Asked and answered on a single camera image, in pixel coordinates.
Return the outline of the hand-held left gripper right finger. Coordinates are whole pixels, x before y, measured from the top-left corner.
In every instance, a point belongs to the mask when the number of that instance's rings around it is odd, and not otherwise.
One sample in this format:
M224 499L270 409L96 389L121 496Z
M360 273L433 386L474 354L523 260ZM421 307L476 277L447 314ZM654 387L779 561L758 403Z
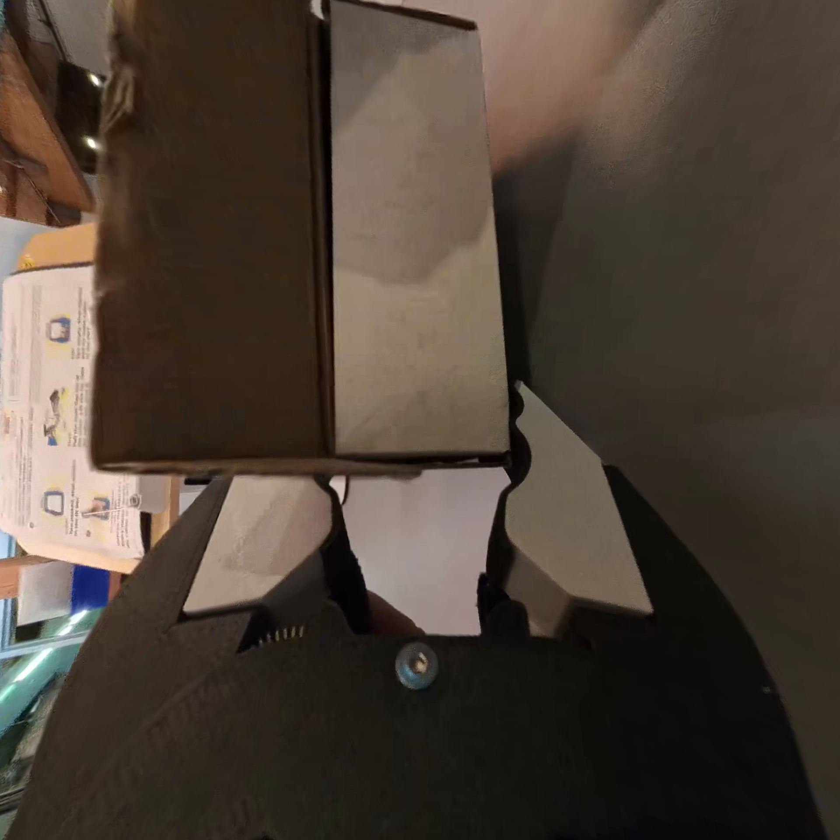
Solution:
M561 636L580 610L654 608L604 466L523 383L487 548L487 634Z

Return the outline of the white cardboard box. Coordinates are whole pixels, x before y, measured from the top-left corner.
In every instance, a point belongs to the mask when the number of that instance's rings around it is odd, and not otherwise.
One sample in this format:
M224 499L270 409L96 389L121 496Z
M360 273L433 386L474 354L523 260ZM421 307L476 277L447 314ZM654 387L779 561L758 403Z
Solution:
M511 450L477 26L114 2L90 454L397 476Z

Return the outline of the person's left hand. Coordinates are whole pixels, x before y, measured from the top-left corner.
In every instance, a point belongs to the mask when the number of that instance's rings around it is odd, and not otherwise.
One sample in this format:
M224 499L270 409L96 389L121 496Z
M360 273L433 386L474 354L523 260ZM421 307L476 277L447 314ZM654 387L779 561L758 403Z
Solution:
M373 635L393 637L422 637L424 630L378 594L368 591L370 630Z

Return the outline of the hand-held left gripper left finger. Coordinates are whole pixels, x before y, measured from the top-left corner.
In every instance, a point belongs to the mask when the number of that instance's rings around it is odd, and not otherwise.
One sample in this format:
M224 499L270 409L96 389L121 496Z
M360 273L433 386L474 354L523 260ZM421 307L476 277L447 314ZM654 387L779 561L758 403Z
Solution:
M332 496L313 478L234 478L184 613L256 604L321 548L332 526Z

